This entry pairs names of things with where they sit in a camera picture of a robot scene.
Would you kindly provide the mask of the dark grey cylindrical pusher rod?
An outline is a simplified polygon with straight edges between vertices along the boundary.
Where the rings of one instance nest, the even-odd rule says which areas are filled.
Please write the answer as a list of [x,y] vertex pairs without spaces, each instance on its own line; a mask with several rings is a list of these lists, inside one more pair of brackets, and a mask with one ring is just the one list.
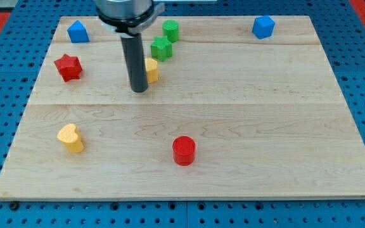
[[141,34],[121,35],[122,49],[127,66],[129,83],[133,92],[145,92],[148,88],[144,49]]

